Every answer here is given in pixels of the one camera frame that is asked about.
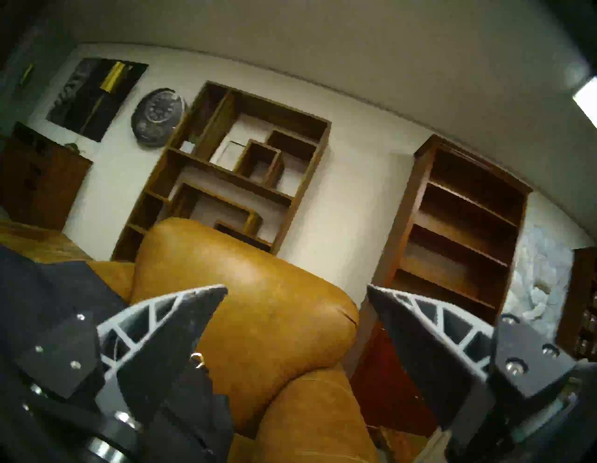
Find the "fluorescent light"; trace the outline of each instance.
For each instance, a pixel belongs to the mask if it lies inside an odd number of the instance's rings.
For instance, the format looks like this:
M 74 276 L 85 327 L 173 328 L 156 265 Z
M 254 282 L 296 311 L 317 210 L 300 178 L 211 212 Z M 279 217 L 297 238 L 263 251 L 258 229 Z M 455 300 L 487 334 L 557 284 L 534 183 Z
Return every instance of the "fluorescent light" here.
M 573 96 L 574 101 L 597 127 L 597 76 L 593 77 Z

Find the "wooden floor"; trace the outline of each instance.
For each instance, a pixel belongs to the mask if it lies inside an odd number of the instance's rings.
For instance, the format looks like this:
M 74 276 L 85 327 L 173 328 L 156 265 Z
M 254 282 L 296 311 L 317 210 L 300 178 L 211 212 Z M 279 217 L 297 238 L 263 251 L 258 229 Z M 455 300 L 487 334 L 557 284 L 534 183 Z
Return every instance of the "wooden floor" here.
M 0 220 L 0 244 L 41 263 L 93 260 L 64 233 Z

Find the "wooden cabinet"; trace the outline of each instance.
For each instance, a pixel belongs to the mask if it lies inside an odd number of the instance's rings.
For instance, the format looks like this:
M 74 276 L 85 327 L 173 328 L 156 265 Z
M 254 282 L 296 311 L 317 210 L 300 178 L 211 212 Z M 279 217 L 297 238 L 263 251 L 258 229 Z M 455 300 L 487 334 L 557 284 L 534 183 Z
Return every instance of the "wooden cabinet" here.
M 438 136 L 414 156 L 372 283 L 453 303 L 493 324 L 506 297 L 531 189 Z M 371 318 L 372 310 L 365 301 L 363 318 Z M 357 345 L 368 334 L 359 332 Z M 379 322 L 351 384 L 367 424 L 426 436 L 435 429 Z
M 597 361 L 597 247 L 574 250 L 556 343 L 574 358 Z
M 17 123 L 0 155 L 0 201 L 14 222 L 62 230 L 92 162 Z

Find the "tan leather sofa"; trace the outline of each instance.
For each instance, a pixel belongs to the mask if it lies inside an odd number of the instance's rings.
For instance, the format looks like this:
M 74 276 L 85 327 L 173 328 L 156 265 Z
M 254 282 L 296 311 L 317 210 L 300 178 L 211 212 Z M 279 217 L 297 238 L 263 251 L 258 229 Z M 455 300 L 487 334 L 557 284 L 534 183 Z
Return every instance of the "tan leather sofa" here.
M 376 462 L 338 365 L 358 310 L 336 286 L 186 219 L 145 236 L 137 262 L 89 262 L 126 301 L 222 283 L 229 294 L 205 329 L 214 391 L 230 398 L 230 462 Z

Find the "asymmetric shelf unit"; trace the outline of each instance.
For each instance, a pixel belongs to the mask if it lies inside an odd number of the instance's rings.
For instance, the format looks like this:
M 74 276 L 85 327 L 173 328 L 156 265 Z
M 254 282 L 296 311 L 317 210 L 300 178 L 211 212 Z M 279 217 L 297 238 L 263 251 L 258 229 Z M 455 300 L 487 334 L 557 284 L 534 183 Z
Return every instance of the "asymmetric shelf unit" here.
M 222 167 L 213 160 L 226 147 L 226 136 L 237 121 L 250 119 L 267 127 L 264 141 L 250 137 L 236 163 Z M 118 239 L 112 260 L 134 262 L 144 234 L 167 217 L 192 218 L 203 198 L 214 200 L 222 210 L 244 217 L 244 223 L 218 219 L 206 225 L 271 254 L 282 244 L 301 199 L 315 173 L 328 142 L 331 123 L 317 116 L 289 108 L 265 98 L 225 85 L 207 82 L 183 120 L 170 137 Z M 182 150 L 192 141 L 191 152 Z M 262 217 L 243 201 L 232 201 L 225 194 L 202 185 L 181 182 L 186 168 L 237 187 L 246 197 L 259 197 L 283 209 L 283 218 L 272 242 L 257 236 Z M 296 180 L 296 192 L 279 190 L 285 174 Z

